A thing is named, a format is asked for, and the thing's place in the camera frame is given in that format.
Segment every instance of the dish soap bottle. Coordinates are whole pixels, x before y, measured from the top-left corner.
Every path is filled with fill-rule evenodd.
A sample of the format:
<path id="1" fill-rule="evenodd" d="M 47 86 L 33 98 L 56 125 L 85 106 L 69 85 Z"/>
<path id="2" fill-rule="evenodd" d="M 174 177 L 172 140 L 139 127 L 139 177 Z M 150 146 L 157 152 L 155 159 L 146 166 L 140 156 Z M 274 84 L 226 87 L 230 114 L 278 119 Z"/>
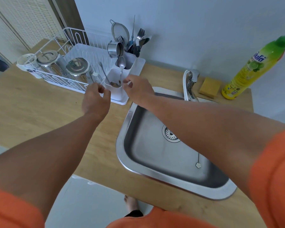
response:
<path id="1" fill-rule="evenodd" d="M 226 99 L 235 99 L 260 76 L 270 70 L 285 52 L 285 36 L 268 43 L 255 53 L 237 75 L 222 89 Z"/>

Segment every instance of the dish rack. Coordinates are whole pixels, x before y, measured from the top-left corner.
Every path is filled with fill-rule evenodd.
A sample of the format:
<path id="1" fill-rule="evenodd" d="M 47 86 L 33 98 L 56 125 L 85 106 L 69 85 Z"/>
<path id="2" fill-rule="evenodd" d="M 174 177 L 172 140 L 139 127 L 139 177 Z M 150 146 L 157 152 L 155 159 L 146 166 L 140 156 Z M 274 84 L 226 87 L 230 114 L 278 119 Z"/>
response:
<path id="1" fill-rule="evenodd" d="M 117 66 L 117 58 L 110 58 L 108 55 L 107 45 L 110 40 L 113 39 L 112 35 L 87 32 L 70 27 L 64 28 L 62 31 L 66 36 L 67 41 L 61 41 L 59 39 L 61 38 L 60 32 L 35 53 L 38 57 L 46 50 L 52 49 L 53 46 L 49 46 L 49 44 L 55 42 L 59 48 L 57 50 L 58 53 L 62 55 L 58 60 L 61 69 L 63 70 L 62 76 L 45 72 L 41 67 L 35 67 L 34 69 L 30 68 L 31 71 L 41 76 L 45 81 L 69 90 L 85 93 L 88 84 L 92 83 L 91 78 L 87 76 L 88 83 L 73 80 L 65 69 L 68 62 L 76 57 L 82 57 L 89 61 L 91 65 L 89 71 L 99 73 L 102 76 L 103 81 L 105 80 L 105 76 L 99 62 L 102 63 L 106 75 L 109 74 L 111 69 L 120 69 L 121 71 L 121 68 Z M 145 64 L 145 60 L 136 58 L 135 55 L 126 52 L 124 53 L 124 57 L 129 61 L 131 67 L 122 71 L 123 77 L 126 77 L 129 73 L 139 76 Z M 122 105 L 126 104 L 129 98 L 124 90 L 122 90 L 121 94 L 122 96 L 119 97 L 111 95 L 111 102 Z"/>

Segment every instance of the foot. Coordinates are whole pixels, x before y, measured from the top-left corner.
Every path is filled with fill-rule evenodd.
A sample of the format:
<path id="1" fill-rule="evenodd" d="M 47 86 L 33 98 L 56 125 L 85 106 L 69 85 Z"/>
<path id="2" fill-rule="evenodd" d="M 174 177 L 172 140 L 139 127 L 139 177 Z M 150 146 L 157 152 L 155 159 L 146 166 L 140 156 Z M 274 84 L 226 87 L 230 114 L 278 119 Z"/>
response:
<path id="1" fill-rule="evenodd" d="M 128 213 L 131 213 L 132 211 L 139 209 L 137 199 L 125 195 L 124 201 Z"/>

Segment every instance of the hand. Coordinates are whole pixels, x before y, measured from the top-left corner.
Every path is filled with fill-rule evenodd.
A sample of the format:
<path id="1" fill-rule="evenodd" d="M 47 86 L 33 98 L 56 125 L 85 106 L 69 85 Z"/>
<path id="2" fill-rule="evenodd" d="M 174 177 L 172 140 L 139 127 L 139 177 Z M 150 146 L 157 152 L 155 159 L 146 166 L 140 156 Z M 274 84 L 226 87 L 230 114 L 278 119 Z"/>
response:
<path id="1" fill-rule="evenodd" d="M 129 74 L 129 76 L 123 80 L 123 83 L 123 89 L 129 98 L 137 105 L 142 106 L 145 98 L 154 95 L 154 90 L 146 78 Z"/>
<path id="2" fill-rule="evenodd" d="M 88 85 L 82 101 L 82 111 L 84 114 L 92 114 L 102 121 L 110 109 L 111 91 L 105 89 L 101 84 L 93 83 Z"/>

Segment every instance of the sink basin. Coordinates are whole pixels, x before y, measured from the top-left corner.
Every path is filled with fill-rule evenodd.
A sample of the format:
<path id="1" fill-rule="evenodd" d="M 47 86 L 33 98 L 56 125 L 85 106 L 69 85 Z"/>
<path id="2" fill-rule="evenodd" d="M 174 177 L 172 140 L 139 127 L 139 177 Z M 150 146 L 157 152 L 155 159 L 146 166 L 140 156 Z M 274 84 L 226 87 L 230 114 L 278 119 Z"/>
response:
<path id="1" fill-rule="evenodd" d="M 184 99 L 183 93 L 153 89 L 159 96 Z M 213 102 L 202 98 L 199 101 Z M 153 113 L 135 103 L 117 137 L 116 153 L 122 165 L 132 172 L 209 199 L 225 199 L 236 190 L 236 185 L 216 165 L 180 141 Z"/>

